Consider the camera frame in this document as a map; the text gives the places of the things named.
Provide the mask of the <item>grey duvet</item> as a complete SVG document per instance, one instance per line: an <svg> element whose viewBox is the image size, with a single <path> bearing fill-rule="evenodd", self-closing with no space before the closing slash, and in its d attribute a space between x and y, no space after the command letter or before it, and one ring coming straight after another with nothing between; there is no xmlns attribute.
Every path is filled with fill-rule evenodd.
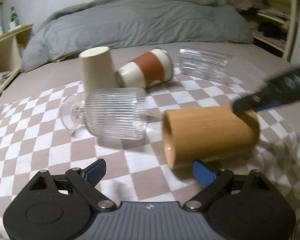
<svg viewBox="0 0 300 240"><path fill-rule="evenodd" d="M247 21L228 0L95 0L51 14L28 42L21 68L30 72L100 46L252 41Z"/></svg>

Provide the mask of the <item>ribbed stemmed glass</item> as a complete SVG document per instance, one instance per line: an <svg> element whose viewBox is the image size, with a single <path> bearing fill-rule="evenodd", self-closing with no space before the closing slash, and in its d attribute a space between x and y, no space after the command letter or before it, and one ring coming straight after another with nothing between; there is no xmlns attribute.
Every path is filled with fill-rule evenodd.
<svg viewBox="0 0 300 240"><path fill-rule="evenodd" d="M84 126L95 137L141 140L147 127L147 93L143 88L97 89L84 101L70 95L61 104L60 118L72 132Z"/></svg>

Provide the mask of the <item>cream ceramic cup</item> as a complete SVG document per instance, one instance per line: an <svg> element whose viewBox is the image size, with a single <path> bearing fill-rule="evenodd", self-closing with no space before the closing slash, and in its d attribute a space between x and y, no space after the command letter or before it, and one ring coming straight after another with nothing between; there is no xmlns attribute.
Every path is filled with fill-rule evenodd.
<svg viewBox="0 0 300 240"><path fill-rule="evenodd" d="M96 89L119 88L109 47L95 47L78 56L86 96Z"/></svg>

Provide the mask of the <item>wooden bedside shelf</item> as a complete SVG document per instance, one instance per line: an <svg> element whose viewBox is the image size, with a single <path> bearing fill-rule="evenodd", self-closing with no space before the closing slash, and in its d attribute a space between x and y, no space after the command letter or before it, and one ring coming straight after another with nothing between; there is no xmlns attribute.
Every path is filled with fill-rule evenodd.
<svg viewBox="0 0 300 240"><path fill-rule="evenodd" d="M33 25L21 25L0 35L0 75L7 73L0 84L0 96L21 70L21 51L32 36Z"/></svg>

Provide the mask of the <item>green glass bottle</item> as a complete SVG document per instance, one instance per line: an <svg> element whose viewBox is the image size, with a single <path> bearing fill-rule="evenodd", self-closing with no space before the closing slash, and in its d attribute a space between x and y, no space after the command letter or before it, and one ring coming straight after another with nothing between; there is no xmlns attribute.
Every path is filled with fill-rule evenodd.
<svg viewBox="0 0 300 240"><path fill-rule="evenodd" d="M15 8L11 7L10 30L15 29L19 25L20 25L19 17L15 11Z"/></svg>

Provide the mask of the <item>orange wooden cup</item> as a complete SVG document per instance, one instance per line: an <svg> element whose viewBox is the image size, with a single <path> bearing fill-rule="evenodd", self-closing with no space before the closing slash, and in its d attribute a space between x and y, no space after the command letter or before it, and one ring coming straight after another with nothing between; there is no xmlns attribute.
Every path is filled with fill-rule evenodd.
<svg viewBox="0 0 300 240"><path fill-rule="evenodd" d="M236 116L231 107L166 110L162 143L170 169L231 158L250 152L258 143L260 124L254 111Z"/></svg>

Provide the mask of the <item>wooden wall shelf niche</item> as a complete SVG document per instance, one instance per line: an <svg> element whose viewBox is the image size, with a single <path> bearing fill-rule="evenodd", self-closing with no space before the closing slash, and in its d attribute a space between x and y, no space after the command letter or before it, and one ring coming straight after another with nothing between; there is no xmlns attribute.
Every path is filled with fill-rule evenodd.
<svg viewBox="0 0 300 240"><path fill-rule="evenodd" d="M298 28L299 0L230 0L247 20L254 44L290 61Z"/></svg>

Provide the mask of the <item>clear ribbed glass tumbler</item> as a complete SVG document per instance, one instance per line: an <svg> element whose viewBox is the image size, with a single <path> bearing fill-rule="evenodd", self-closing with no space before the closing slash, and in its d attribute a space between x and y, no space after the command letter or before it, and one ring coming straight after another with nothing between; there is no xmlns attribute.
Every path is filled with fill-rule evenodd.
<svg viewBox="0 0 300 240"><path fill-rule="evenodd" d="M179 67L182 74L230 85L229 71L232 56L213 50L183 47L179 50Z"/></svg>

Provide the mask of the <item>checkered brown white cloth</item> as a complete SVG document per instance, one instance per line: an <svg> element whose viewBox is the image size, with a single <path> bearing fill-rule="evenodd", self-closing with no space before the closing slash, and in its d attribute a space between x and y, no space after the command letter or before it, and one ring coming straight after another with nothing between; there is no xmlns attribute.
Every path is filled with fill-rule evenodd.
<svg viewBox="0 0 300 240"><path fill-rule="evenodd" d="M228 77L224 84L175 71L171 82L148 91L147 103L129 113L130 128L99 138L82 125L78 102L85 97L76 81L14 100L0 109L0 239L6 239L3 214L23 186L40 170L60 174L84 168L98 158L107 163L97 188L121 200L184 201L200 186L185 172L170 170L161 135L168 109L227 105L248 92L248 84Z"/></svg>

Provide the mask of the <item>cream cup brown sleeve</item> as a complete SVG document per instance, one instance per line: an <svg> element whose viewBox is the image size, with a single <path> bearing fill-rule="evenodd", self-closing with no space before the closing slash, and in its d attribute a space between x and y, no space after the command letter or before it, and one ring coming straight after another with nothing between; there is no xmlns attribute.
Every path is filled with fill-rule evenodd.
<svg viewBox="0 0 300 240"><path fill-rule="evenodd" d="M161 48L154 48L130 60L116 71L116 78L122 87L144 88L170 81L174 76L174 64Z"/></svg>

